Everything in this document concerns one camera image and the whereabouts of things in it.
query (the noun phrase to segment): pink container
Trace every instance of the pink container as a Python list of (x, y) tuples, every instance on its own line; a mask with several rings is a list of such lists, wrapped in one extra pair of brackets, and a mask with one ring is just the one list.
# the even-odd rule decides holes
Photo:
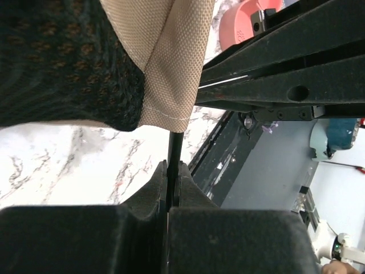
[(253, 37), (251, 15), (258, 10), (279, 11), (282, 0), (244, 0), (227, 10), (219, 26), (219, 40), (222, 50)]

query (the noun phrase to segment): marble surface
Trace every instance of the marble surface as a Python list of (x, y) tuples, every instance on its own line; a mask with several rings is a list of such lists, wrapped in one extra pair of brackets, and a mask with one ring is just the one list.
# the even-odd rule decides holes
[[(216, 0), (206, 51), (220, 53), (219, 21), (238, 0)], [(181, 159), (189, 163), (222, 110), (195, 107)], [(0, 207), (21, 204), (116, 204), (133, 195), (167, 158), (169, 132), (25, 124), (0, 130)]]

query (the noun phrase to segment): round hole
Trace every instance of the round hole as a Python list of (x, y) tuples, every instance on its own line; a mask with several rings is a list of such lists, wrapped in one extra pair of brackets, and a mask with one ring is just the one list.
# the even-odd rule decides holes
[(259, 31), (259, 30), (260, 30), (260, 25), (259, 25), (259, 23), (255, 23), (255, 24), (253, 24), (253, 30), (254, 30), (254, 31)]
[(307, 99), (309, 96), (309, 90), (303, 86), (297, 86), (291, 88), (287, 92), (287, 98), (291, 101), (300, 102)]

